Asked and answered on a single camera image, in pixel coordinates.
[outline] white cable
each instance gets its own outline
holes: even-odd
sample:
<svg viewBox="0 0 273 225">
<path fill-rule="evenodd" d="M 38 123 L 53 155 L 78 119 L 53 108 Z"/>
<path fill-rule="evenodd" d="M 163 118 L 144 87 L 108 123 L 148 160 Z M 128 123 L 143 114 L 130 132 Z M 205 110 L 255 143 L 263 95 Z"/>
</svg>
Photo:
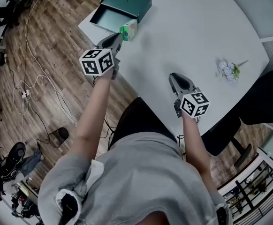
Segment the white cable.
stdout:
<svg viewBox="0 0 273 225">
<path fill-rule="evenodd" d="M 24 112 L 24 107 L 25 107 L 25 104 L 24 104 L 24 98 L 22 98 L 23 102 L 22 102 L 22 107 L 23 107 L 23 113 L 22 113 L 22 142 L 23 142 L 23 124 L 24 124 L 24 115 L 26 114 L 26 112 L 28 111 L 28 108 L 29 108 L 29 99 L 31 98 L 31 95 L 30 97 L 27 99 L 27 108 L 26 108 L 26 111 Z"/>
<path fill-rule="evenodd" d="M 49 78 L 48 74 L 43 70 L 43 68 L 42 68 L 42 66 L 40 65 L 40 63 L 38 62 L 37 58 L 33 55 L 32 51 L 31 51 L 31 49 L 30 49 L 30 46 L 29 46 L 29 44 L 28 44 L 27 33 L 26 33 L 26 29 L 27 29 L 27 25 L 28 25 L 28 20 L 29 20 L 30 14 L 32 13 L 32 11 L 33 11 L 34 7 L 36 6 L 36 4 L 38 3 L 38 1 L 39 1 L 39 0 L 36 1 L 36 3 L 34 4 L 32 10 L 30 11 L 30 13 L 29 13 L 29 15 L 28 15 L 28 19 L 27 19 L 27 21 L 26 21 L 24 33 L 25 33 L 26 45 L 27 45 L 29 51 L 30 51 L 32 57 L 33 57 L 34 60 L 37 62 L 37 64 L 39 65 L 39 67 L 41 68 L 41 70 L 43 71 L 43 73 L 44 73 L 45 75 L 39 74 L 39 75 L 37 76 L 37 79 L 36 79 L 36 81 L 34 82 L 33 86 L 29 86 L 27 83 L 25 83 L 23 80 L 21 80 L 21 81 L 15 86 L 14 91 L 15 91 L 16 87 L 17 87 L 21 82 L 24 82 L 29 88 L 33 88 L 33 87 L 35 86 L 36 82 L 37 82 L 40 86 L 43 85 L 43 84 L 44 84 L 44 77 L 47 78 L 48 81 L 49 81 L 49 83 L 50 83 L 50 84 L 53 86 L 53 88 L 54 88 L 56 97 L 58 98 L 58 100 L 59 100 L 59 102 L 60 102 L 60 108 L 69 116 L 69 119 L 75 124 L 75 126 L 77 126 L 77 122 L 75 121 L 75 119 L 74 119 L 74 117 L 73 117 L 73 115 L 72 115 L 70 109 L 67 107 L 68 112 L 64 109 L 64 107 L 63 107 L 63 105 L 61 104 L 61 101 L 60 101 L 60 99 L 59 99 L 59 96 L 61 97 L 62 101 L 66 104 L 65 100 L 63 99 L 62 95 L 57 91 L 55 85 L 53 84 L 53 82 L 52 82 L 51 79 Z M 42 78 L 42 82 L 38 82 L 38 78 L 39 78 L 39 77 Z"/>
</svg>

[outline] sleeve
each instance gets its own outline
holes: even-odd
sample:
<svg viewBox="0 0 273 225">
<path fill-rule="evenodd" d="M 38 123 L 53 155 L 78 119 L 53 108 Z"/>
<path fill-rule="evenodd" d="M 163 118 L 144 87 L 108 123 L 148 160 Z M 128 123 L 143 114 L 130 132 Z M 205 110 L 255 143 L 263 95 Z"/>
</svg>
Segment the sleeve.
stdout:
<svg viewBox="0 0 273 225">
<path fill-rule="evenodd" d="M 85 180 L 91 162 L 85 156 L 67 154 L 46 175 L 38 195 L 38 209 L 45 225 L 58 225 L 61 210 L 56 196 L 62 190 L 74 190 Z"/>
<path fill-rule="evenodd" d="M 233 225 L 233 220 L 232 220 L 232 214 L 231 211 L 224 199 L 224 197 L 221 196 L 219 192 L 210 192 L 210 196 L 212 198 L 213 204 L 216 206 L 216 210 L 223 208 L 226 212 L 226 225 Z"/>
</svg>

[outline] white flower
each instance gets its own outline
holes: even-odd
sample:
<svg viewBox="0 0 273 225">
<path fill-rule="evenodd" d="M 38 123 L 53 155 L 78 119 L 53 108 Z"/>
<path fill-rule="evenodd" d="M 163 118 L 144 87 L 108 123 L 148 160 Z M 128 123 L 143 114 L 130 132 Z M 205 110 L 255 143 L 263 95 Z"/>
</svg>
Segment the white flower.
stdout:
<svg viewBox="0 0 273 225">
<path fill-rule="evenodd" d="M 220 62 L 218 64 L 219 75 L 222 75 L 229 83 L 238 82 L 238 77 L 234 73 L 235 65 L 232 62 Z"/>
</svg>

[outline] green box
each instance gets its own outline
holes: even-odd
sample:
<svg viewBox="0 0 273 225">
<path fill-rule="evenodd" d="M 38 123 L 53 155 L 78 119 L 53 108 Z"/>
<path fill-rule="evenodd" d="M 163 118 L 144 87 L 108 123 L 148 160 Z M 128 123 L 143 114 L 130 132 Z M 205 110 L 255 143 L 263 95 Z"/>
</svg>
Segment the green box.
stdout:
<svg viewBox="0 0 273 225">
<path fill-rule="evenodd" d="M 137 34 L 137 20 L 133 19 L 120 27 L 124 41 L 130 41 Z"/>
<path fill-rule="evenodd" d="M 119 32 L 123 24 L 132 19 L 141 22 L 152 0 L 101 0 L 90 22 L 113 32 Z"/>
</svg>

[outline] wooden floor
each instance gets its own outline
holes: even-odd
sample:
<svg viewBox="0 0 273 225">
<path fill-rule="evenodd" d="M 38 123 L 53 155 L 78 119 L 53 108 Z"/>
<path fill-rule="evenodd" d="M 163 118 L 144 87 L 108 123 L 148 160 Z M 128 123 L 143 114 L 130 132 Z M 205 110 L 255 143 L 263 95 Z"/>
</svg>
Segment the wooden floor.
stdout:
<svg viewBox="0 0 273 225">
<path fill-rule="evenodd" d="M 78 24 L 98 5 L 100 0 L 40 0 L 31 13 L 29 21 L 28 42 L 33 54 L 55 84 L 57 91 L 63 96 L 73 117 L 79 120 L 84 107 L 87 105 L 91 91 L 92 78 L 85 77 L 78 61 L 80 55 L 90 48 L 90 43 L 81 34 Z M 29 11 L 22 13 L 20 25 L 7 30 L 4 42 L 7 46 L 8 65 L 15 74 L 15 83 L 24 80 L 25 70 L 25 35 L 24 27 Z M 44 74 L 33 57 L 27 52 L 26 82 L 33 86 L 39 74 Z M 13 76 L 7 65 L 0 68 L 0 102 L 3 108 L 0 122 L 0 154 L 7 155 L 10 148 L 18 141 L 27 142 L 27 155 L 36 149 L 36 139 L 46 141 L 46 131 L 38 115 L 29 106 L 23 118 L 13 104 Z M 52 85 L 45 79 L 44 85 L 35 84 L 30 88 L 30 103 L 33 109 L 44 121 L 48 132 L 60 127 L 69 131 L 69 138 L 56 149 L 48 144 L 41 144 L 44 161 L 39 163 L 32 173 L 31 184 L 39 187 L 48 171 L 58 158 L 66 154 L 73 141 L 75 126 L 61 110 L 59 101 Z M 121 76 L 111 87 L 107 109 L 107 119 L 111 126 L 116 126 L 122 112 L 136 98 L 136 93 Z M 22 96 L 15 91 L 15 106 L 22 112 Z M 107 126 L 104 125 L 102 136 L 105 136 Z M 248 162 L 255 156 L 259 147 L 269 134 L 269 129 L 263 125 L 242 125 L 235 136 L 242 144 L 251 143 Z M 101 139 L 98 155 L 107 151 L 108 138 Z M 212 176 L 217 186 L 225 183 L 239 170 L 233 166 L 238 158 L 237 151 L 231 146 L 218 156 L 212 157 Z"/>
</svg>

